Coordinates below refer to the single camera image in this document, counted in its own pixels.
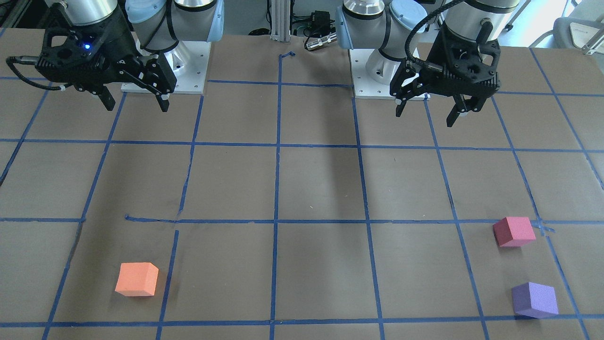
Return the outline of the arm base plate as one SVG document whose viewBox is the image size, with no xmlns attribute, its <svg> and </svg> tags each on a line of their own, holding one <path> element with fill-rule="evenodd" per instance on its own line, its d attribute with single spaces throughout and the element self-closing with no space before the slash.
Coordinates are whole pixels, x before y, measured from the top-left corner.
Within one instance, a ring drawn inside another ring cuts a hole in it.
<svg viewBox="0 0 604 340">
<path fill-rule="evenodd" d="M 401 64 L 399 61 L 384 57 L 378 49 L 353 49 L 349 57 L 357 99 L 394 100 L 390 83 Z"/>
<path fill-rule="evenodd" d="M 164 53 L 177 78 L 174 93 L 203 93 L 211 46 L 210 42 L 180 41 Z"/>
</svg>

